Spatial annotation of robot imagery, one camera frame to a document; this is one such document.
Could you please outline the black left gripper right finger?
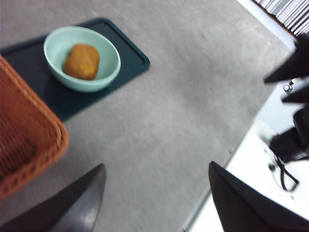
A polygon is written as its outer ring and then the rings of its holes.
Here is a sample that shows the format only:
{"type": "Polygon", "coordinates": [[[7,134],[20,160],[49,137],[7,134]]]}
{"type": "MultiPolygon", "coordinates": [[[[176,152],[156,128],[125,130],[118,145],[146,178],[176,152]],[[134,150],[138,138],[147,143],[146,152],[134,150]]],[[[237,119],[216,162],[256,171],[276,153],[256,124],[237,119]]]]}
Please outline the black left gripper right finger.
{"type": "Polygon", "coordinates": [[[212,161],[212,198],[225,232],[307,232],[309,222],[212,161]]]}

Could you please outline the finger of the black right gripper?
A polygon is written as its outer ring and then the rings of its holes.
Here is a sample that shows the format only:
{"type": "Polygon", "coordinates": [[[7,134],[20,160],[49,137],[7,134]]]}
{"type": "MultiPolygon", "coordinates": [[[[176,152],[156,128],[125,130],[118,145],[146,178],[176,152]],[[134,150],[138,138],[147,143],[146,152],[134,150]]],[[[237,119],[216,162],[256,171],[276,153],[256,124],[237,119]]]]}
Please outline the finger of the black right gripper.
{"type": "Polygon", "coordinates": [[[282,102],[288,102],[288,103],[309,103],[309,87],[304,87],[287,97],[282,99],[282,102]]]}
{"type": "Polygon", "coordinates": [[[275,71],[264,78],[264,83],[306,77],[309,75],[309,35],[302,34],[295,42],[292,55],[275,71]]]}

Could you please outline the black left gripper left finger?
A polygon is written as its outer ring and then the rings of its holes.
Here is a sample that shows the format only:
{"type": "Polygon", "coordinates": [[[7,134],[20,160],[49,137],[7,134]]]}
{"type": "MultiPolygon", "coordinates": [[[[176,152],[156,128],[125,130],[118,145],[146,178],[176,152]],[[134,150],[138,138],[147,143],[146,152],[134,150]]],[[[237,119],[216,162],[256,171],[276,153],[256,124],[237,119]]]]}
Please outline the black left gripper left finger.
{"type": "Polygon", "coordinates": [[[2,232],[92,232],[101,208],[106,167],[99,164],[56,195],[0,227],[2,232]]]}

